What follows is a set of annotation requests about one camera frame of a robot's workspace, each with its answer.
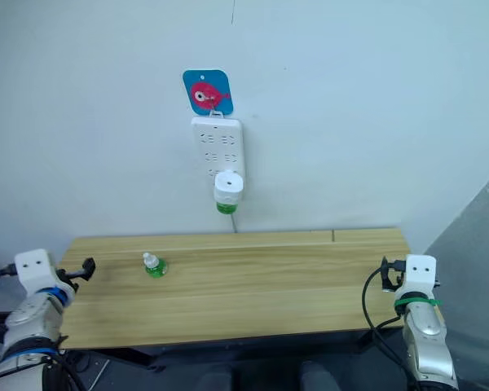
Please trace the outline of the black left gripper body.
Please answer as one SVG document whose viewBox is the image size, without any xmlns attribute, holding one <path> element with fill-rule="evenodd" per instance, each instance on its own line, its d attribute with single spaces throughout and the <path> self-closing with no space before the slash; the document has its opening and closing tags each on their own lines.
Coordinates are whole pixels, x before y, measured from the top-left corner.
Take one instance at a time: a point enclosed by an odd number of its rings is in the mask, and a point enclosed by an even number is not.
<svg viewBox="0 0 489 391">
<path fill-rule="evenodd" d="M 56 271 L 56 275 L 61 282 L 67 284 L 74 291 L 77 291 L 79 289 L 79 284 L 74 283 L 73 280 L 76 278 L 81 278 L 82 272 L 80 270 L 74 272 L 67 272 L 65 269 L 58 269 Z"/>
</svg>

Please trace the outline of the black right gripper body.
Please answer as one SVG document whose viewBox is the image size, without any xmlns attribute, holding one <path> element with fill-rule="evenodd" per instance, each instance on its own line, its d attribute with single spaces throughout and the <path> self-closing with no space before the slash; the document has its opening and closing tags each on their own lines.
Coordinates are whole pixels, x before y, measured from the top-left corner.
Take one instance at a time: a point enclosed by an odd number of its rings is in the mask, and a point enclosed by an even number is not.
<svg viewBox="0 0 489 391">
<path fill-rule="evenodd" d="M 396 281 L 390 284 L 391 287 L 400 288 L 403 285 L 406 262 L 404 260 L 394 260 L 388 264 L 388 268 L 396 273 Z"/>
</svg>

